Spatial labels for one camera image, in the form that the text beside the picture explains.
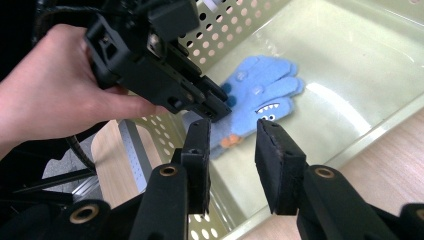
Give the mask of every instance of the wooden surface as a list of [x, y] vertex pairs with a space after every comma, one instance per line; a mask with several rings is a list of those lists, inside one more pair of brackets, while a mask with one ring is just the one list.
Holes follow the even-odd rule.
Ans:
[[[399, 215], [424, 202], [424, 110], [360, 153], [340, 171], [370, 204]], [[293, 217], [273, 216], [244, 239], [300, 239]]]
[[[147, 130], [137, 126], [152, 168], [161, 164]], [[110, 121], [97, 133], [91, 146], [103, 198], [112, 208], [139, 194], [117, 121]]]
[[[106, 201], [115, 207], [138, 194], [128, 160], [123, 157], [116, 122], [98, 133], [92, 151]], [[367, 202], [395, 215], [405, 203], [424, 202], [424, 110], [385, 134], [340, 171]], [[300, 239], [295, 222], [294, 217], [273, 216], [244, 239]]]

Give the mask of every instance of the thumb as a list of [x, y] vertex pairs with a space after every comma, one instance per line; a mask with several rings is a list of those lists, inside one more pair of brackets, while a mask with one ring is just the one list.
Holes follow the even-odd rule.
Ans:
[[162, 106], [153, 105], [140, 96], [118, 95], [106, 93], [105, 120], [140, 118], [168, 112]]

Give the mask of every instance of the plastic bin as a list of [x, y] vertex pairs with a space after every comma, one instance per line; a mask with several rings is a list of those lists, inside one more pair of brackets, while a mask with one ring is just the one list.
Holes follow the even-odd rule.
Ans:
[[[309, 164], [342, 166], [424, 106], [423, 1], [223, 0], [216, 12], [197, 5], [201, 26], [180, 43], [218, 84], [252, 55], [298, 65], [305, 91], [278, 123]], [[184, 142], [178, 115], [137, 123], [163, 162]], [[211, 213], [190, 216], [192, 239], [236, 238], [269, 216], [254, 148], [252, 135], [211, 161]]]

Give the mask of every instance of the blue glove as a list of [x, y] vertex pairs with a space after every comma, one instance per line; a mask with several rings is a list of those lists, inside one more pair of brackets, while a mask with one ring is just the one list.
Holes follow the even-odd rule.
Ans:
[[[294, 107], [291, 97], [304, 88], [303, 82], [294, 77], [296, 73], [296, 65], [285, 59], [246, 58], [221, 86], [232, 112], [211, 125], [210, 158], [217, 158], [254, 133], [258, 119], [275, 121], [290, 114]], [[198, 119], [193, 112], [184, 114], [186, 130]]]

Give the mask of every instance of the human hand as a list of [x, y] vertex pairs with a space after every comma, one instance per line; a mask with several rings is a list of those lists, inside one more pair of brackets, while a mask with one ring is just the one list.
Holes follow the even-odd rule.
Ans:
[[84, 34], [56, 25], [0, 83], [0, 144], [67, 137], [101, 121], [166, 112], [120, 87], [101, 90]]

